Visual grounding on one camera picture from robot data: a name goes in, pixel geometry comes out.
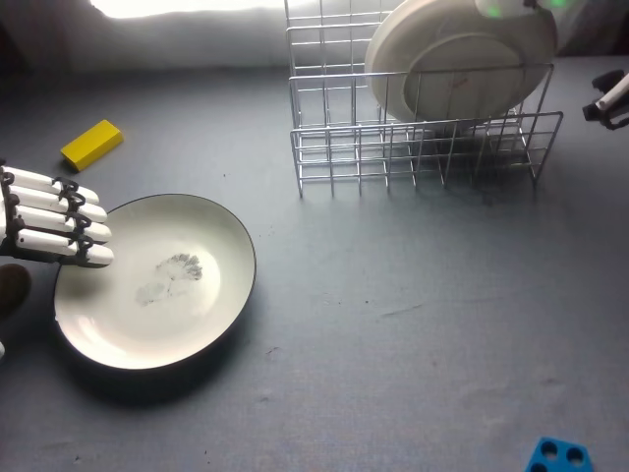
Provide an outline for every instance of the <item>white robotic finger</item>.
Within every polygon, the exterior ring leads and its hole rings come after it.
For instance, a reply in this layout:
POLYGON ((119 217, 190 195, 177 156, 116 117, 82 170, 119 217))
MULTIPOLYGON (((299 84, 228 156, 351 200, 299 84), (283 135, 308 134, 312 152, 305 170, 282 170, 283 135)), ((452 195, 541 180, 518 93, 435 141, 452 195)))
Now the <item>white robotic finger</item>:
MULTIPOLYGON (((45 209, 18 205, 13 210, 13 217, 20 218, 28 228, 40 228, 61 233, 72 233, 78 224, 74 218, 45 209)), ((106 243, 111 239, 111 231, 100 223, 92 223, 84 228, 83 234, 97 243, 106 243)))
MULTIPOLYGON (((38 190, 47 194, 59 195, 63 191, 63 183, 55 181, 45 175, 28 172, 27 170, 16 169, 15 167, 2 167, 4 172, 14 175, 14 184, 18 187, 38 190)), ((98 195, 85 187, 77 187, 77 193, 81 194, 86 202, 92 205, 98 205, 98 195)))
MULTIPOLYGON (((22 229, 16 234, 16 246, 20 249, 74 257, 79 254, 80 245, 63 236, 42 233, 32 229, 22 229)), ((96 266, 108 266, 114 260, 114 253, 105 246, 93 245, 86 251, 86 262, 96 266)))
MULTIPOLYGON (((9 185, 8 188, 9 193, 16 195, 20 199, 20 205, 24 207, 47 209, 58 213, 70 210, 70 203, 66 198, 59 199, 53 194, 17 185, 9 185)), ((85 203, 77 208, 77 212, 97 223, 104 223, 107 220, 107 212, 97 205, 85 203)))

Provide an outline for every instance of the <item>plate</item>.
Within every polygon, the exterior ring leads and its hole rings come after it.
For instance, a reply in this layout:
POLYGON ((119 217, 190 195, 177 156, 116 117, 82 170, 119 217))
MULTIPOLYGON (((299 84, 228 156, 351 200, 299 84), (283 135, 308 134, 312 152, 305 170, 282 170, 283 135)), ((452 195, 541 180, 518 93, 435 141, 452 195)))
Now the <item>plate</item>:
POLYGON ((408 73, 388 78, 388 97, 386 78, 369 80, 380 106, 402 122, 484 118, 506 112, 535 90, 547 72, 535 65, 552 61, 556 43, 547 10, 489 18, 475 0, 407 0, 373 35, 365 70, 408 73), (513 69, 461 72, 485 67, 513 69), (426 73, 452 70, 460 72, 426 73))
POLYGON ((202 351, 247 302, 256 253, 225 207, 189 195, 136 200, 109 213, 115 261, 63 266, 56 321, 81 354, 104 366, 167 366, 202 351))

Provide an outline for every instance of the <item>brown round object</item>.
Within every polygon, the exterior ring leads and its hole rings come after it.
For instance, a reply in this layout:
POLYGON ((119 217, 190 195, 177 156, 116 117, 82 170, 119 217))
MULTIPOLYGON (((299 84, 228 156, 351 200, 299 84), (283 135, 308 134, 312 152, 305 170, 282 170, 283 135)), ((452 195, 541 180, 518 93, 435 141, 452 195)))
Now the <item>brown round object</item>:
POLYGON ((0 266, 0 320, 8 317, 26 300, 30 292, 30 274, 17 264, 0 266))

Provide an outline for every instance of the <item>green light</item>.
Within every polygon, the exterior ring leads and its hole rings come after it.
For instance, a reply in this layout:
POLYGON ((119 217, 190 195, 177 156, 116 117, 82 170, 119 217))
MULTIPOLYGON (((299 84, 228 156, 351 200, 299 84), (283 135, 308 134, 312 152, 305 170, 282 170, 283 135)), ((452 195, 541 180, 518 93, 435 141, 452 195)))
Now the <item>green light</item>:
POLYGON ((489 7, 487 8, 487 15, 492 18, 500 18, 502 16, 502 13, 500 13, 500 9, 498 7, 489 7))

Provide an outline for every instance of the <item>yellow rectangular object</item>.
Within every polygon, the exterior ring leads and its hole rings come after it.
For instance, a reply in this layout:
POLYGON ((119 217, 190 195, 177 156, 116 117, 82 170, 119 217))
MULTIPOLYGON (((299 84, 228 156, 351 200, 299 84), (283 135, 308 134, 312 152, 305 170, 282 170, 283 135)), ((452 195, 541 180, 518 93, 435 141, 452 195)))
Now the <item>yellow rectangular object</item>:
POLYGON ((61 153, 75 169, 83 170, 122 142, 122 132, 107 120, 102 120, 63 146, 61 153))

